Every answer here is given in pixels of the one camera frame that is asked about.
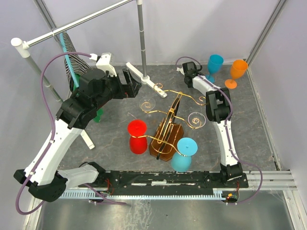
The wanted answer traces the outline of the orange plastic wine glass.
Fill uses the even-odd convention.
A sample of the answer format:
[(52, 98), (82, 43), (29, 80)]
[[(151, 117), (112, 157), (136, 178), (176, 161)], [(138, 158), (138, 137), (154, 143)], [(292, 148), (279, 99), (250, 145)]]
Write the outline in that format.
[(237, 87), (236, 80), (241, 78), (248, 69), (248, 63), (244, 60), (235, 60), (230, 69), (231, 79), (225, 81), (225, 86), (229, 89), (235, 89)]

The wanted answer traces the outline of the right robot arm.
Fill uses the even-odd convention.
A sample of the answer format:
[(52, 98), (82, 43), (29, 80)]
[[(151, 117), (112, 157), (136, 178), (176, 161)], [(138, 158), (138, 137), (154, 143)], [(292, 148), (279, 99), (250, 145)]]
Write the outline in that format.
[(213, 123), (221, 151), (219, 180), (224, 187), (231, 187), (237, 178), (243, 175), (243, 169), (238, 161), (232, 137), (232, 106), (229, 90), (208, 81), (192, 61), (183, 63), (177, 71), (184, 75), (184, 82), (189, 88), (194, 88), (205, 96), (206, 116)]

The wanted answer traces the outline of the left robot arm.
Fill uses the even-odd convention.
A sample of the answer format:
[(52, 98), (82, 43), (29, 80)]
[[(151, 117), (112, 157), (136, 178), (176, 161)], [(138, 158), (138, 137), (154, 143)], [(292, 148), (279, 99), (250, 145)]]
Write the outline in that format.
[(88, 69), (79, 77), (79, 87), (65, 100), (53, 120), (53, 130), (31, 164), (17, 170), (14, 178), (25, 184), (29, 193), (46, 202), (57, 200), (66, 189), (82, 184), (101, 187), (105, 169), (95, 162), (70, 170), (58, 170), (59, 163), (74, 140), (97, 116), (97, 111), (112, 99), (136, 97), (141, 83), (128, 69), (123, 70), (126, 84), (108, 71)]

